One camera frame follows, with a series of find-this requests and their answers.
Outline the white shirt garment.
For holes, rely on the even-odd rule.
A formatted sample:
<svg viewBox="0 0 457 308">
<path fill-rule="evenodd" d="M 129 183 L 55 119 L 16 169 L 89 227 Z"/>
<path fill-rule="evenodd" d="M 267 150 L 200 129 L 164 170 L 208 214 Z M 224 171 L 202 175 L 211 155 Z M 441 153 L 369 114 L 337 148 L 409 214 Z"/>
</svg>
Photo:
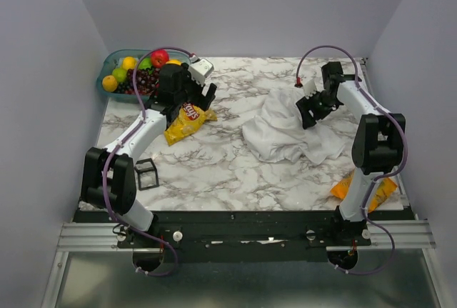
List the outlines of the white shirt garment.
<svg viewBox="0 0 457 308">
<path fill-rule="evenodd" d="M 329 127 L 317 124 L 304 129 L 296 102 L 296 89 L 273 89 L 260 111 L 242 125 L 246 146 L 262 162 L 296 163 L 306 157 L 315 165 L 338 158 L 346 143 Z"/>
</svg>

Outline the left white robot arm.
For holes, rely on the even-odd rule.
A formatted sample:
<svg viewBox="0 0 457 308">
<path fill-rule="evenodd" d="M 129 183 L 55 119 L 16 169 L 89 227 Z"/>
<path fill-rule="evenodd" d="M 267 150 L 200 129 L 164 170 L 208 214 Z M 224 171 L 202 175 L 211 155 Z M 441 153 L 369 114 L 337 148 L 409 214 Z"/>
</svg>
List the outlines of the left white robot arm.
<svg viewBox="0 0 457 308">
<path fill-rule="evenodd" d="M 154 215 L 136 198 L 134 165 L 149 144 L 176 120 L 184 104 L 206 111 L 215 98 L 216 85 L 205 85 L 214 66 L 207 59 L 192 64 L 165 64 L 153 94 L 135 122 L 103 148 L 92 147 L 84 159 L 81 200 L 106 209 L 110 216 L 134 230 L 143 247 L 158 240 Z"/>
</svg>

